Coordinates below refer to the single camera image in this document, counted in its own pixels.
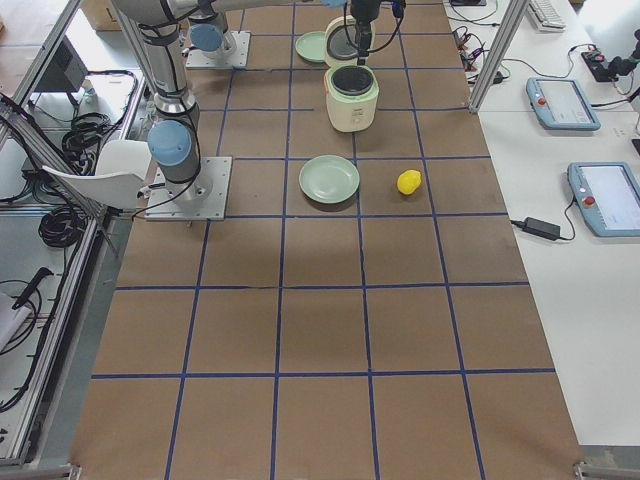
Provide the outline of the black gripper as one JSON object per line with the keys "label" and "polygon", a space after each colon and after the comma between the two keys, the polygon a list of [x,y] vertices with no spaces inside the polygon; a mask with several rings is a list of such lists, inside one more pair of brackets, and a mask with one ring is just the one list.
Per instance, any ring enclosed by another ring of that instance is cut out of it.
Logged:
{"label": "black gripper", "polygon": [[353,0],[350,4],[350,15],[355,20],[355,48],[358,57],[357,64],[363,66],[371,53],[377,53],[384,48],[370,49],[374,34],[372,30],[373,22],[378,18],[381,0]]}

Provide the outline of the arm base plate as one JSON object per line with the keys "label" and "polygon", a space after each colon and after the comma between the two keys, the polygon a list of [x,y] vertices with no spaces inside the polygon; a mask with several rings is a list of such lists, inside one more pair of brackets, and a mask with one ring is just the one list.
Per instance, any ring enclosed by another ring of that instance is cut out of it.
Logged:
{"label": "arm base plate", "polygon": [[144,218],[150,221],[193,221],[225,218],[231,177],[232,158],[204,157],[201,170],[193,184],[182,194],[186,184],[167,182],[160,167],[156,169],[155,183],[163,186],[150,192]]}
{"label": "arm base plate", "polygon": [[204,32],[191,37],[192,46],[186,59],[189,70],[245,69],[249,56],[251,33],[227,31]]}

